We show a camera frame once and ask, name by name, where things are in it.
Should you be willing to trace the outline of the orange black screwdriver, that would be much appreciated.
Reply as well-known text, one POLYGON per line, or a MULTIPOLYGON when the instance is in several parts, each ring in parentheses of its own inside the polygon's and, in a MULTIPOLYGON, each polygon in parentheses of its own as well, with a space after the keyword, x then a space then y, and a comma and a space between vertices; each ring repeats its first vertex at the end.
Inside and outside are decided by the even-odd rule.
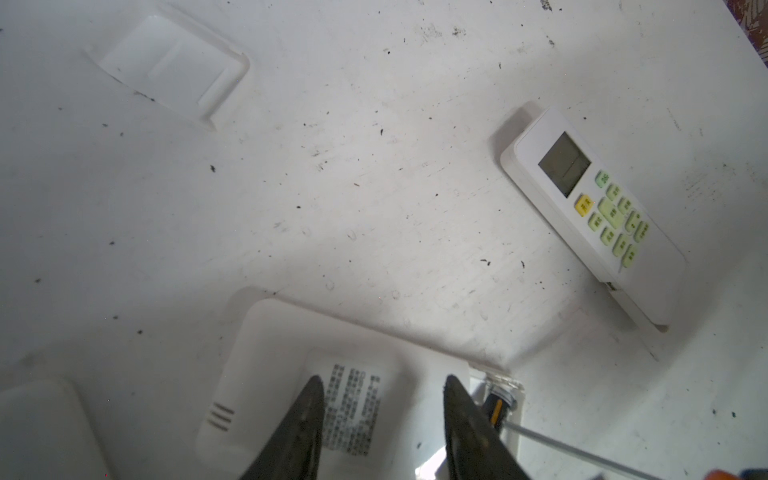
MULTIPOLYGON (((600 457, 597 455, 594 455, 592 453, 589 453, 587 451, 578 449, 576 447, 573 447, 571 445, 568 445, 566 443, 563 443, 561 441, 555 440, 553 438, 547 437, 543 434, 534 432, 533 430, 527 429, 525 427, 522 427, 518 424, 512 423, 511 421, 504 421, 503 425, 512 430, 513 432, 529 439, 533 440, 537 443, 540 443, 542 445, 545 445, 549 448, 552 448, 556 451, 559 451, 561 453, 564 453, 566 455, 575 457, 577 459, 580 459, 582 461, 585 461, 587 463, 590 463, 592 465, 602 467, 605 470, 609 470, 611 472, 623 475, 624 477, 630 478, 630 479, 646 479, 646 480, 659 480, 658 476, 653 476, 651 474, 648 474, 646 472, 631 468, 629 466, 617 463, 615 461, 606 459, 604 457, 600 457)), ((723 479, 723 480, 757 480, 757 479, 766 479, 767 478, 767 469, 745 469, 742 470, 738 474, 734 474, 731 472, 727 472, 721 469, 714 469, 707 472, 704 476, 704 479, 707 480, 715 480, 715 479, 723 479)))

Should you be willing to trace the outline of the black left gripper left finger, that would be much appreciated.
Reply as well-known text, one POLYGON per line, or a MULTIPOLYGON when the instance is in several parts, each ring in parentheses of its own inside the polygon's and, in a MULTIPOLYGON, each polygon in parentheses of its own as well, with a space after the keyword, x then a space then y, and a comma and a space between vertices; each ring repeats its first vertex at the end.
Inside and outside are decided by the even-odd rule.
POLYGON ((240 479, 316 479, 324 416, 323 382, 312 376, 240 479))

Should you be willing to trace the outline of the white remote control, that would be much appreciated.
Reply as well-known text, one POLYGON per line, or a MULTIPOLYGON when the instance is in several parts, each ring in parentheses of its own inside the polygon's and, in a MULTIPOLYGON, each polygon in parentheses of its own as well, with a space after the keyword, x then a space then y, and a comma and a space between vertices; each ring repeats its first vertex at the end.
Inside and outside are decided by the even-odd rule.
POLYGON ((113 477, 70 381, 36 380, 1 392, 1 477, 113 477))
POLYGON ((325 393, 322 479, 444 479, 443 388, 506 401, 519 422, 525 393, 509 375, 276 299, 246 313, 197 435, 202 462, 241 475, 307 381, 325 393))
POLYGON ((635 323, 669 328, 683 253, 558 110, 533 119, 500 165, 635 323))

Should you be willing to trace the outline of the white battery cover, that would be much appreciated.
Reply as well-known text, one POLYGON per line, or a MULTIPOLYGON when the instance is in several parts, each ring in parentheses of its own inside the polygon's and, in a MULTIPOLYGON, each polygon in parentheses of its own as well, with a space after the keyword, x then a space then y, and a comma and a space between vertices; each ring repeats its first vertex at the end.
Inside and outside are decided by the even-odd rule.
POLYGON ((169 4, 120 13, 86 52, 122 85, 209 131, 226 126, 253 84, 242 48, 169 4))

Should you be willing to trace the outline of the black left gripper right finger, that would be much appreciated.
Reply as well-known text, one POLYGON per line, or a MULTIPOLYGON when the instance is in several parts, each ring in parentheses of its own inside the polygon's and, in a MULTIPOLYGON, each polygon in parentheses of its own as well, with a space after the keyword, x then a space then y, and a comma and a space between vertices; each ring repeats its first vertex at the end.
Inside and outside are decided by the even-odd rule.
POLYGON ((454 375, 446 378, 443 408, 449 479, 529 479, 454 375))

